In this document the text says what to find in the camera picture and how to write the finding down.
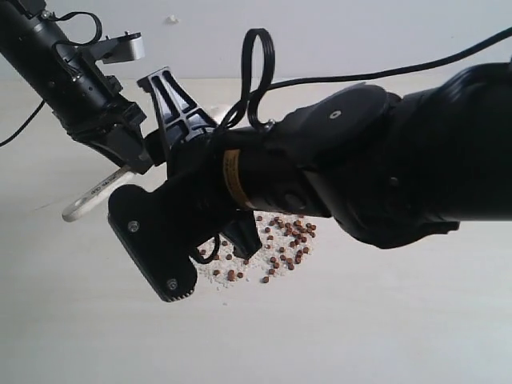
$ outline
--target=white table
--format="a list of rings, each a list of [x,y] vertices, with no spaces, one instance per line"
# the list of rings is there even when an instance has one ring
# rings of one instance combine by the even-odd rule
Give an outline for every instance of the white table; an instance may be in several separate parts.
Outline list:
[[[401,94],[443,78],[382,84]],[[201,103],[233,102],[238,81],[186,82]],[[340,86],[269,96],[281,118]],[[152,113],[133,84],[125,93]],[[0,87],[1,136],[38,104]],[[154,127],[152,119],[145,131]],[[0,149],[0,382],[351,384],[509,383],[512,224],[463,224],[399,250],[318,221],[313,261],[267,286],[160,302],[106,222],[105,205],[67,224],[62,209],[114,166],[73,143],[48,109]],[[164,170],[138,178],[156,187]]]

